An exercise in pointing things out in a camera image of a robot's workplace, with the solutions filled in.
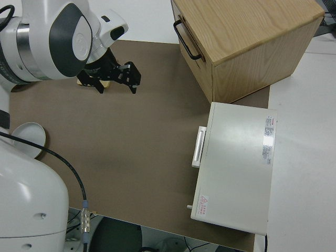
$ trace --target label sticker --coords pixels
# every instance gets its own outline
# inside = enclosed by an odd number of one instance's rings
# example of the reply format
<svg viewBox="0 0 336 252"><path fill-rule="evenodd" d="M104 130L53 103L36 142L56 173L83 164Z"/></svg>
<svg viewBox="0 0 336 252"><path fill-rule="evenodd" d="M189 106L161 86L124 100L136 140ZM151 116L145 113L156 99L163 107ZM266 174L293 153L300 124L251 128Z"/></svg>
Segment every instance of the label sticker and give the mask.
<svg viewBox="0 0 336 252"><path fill-rule="evenodd" d="M206 209L208 206L208 202L209 202L208 196L205 196L205 195L200 196L200 199L198 200L198 211L197 211L198 215L201 215L201 216L206 215Z"/></svg>
<svg viewBox="0 0 336 252"><path fill-rule="evenodd" d="M265 122L264 141L262 143L263 162L271 164L273 156L273 142L274 142L274 118L268 116Z"/></svg>

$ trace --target white round plate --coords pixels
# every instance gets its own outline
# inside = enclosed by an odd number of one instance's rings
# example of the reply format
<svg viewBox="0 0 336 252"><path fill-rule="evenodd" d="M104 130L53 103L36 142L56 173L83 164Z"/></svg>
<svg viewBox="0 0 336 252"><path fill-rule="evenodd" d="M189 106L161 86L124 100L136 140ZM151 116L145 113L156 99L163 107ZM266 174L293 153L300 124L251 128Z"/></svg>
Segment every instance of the white round plate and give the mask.
<svg viewBox="0 0 336 252"><path fill-rule="evenodd" d="M36 122L27 122L20 125L13 131L12 135L42 146L46 144L46 132L43 127ZM17 141L13 141L13 146L33 159L42 152L42 150L38 148Z"/></svg>

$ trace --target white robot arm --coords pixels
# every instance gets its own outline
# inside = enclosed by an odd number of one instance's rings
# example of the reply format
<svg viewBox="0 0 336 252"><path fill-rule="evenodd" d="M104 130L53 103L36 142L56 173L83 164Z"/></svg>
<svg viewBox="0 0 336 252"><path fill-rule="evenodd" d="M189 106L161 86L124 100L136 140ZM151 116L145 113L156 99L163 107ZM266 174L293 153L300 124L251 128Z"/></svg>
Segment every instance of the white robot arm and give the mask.
<svg viewBox="0 0 336 252"><path fill-rule="evenodd" d="M126 84L133 93L141 75L120 66L110 46L128 30L108 6L93 13L87 0L22 0L22 17L5 6L0 19L0 132L9 129L9 93L15 85L77 76L100 93L100 80ZM0 138L0 251L63 251L68 193L48 166Z"/></svg>

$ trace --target brown mat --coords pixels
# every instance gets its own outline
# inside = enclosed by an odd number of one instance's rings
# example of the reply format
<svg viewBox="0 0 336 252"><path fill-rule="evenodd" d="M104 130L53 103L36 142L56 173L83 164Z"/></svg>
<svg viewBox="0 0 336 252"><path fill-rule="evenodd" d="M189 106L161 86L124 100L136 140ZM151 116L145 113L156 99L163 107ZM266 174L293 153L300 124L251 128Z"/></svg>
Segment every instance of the brown mat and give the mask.
<svg viewBox="0 0 336 252"><path fill-rule="evenodd" d="M142 74L137 94L113 83L104 94L76 79L43 81L12 93L12 130L38 122L48 147L79 172L90 209L101 215L252 251L254 235L190 219L198 170L191 167L197 129L206 126L206 100L178 45L118 41L121 64ZM237 101L267 107L268 88ZM40 159L65 181L70 206L81 208L76 179L59 160Z"/></svg>

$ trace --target wooden box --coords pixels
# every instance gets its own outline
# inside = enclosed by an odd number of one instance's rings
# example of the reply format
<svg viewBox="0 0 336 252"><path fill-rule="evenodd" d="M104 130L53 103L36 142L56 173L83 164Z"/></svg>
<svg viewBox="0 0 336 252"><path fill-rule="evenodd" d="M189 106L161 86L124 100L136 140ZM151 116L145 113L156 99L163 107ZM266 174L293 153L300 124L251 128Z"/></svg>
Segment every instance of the wooden box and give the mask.
<svg viewBox="0 0 336 252"><path fill-rule="evenodd" d="M209 102L290 76L324 15L315 0L172 0L181 52Z"/></svg>

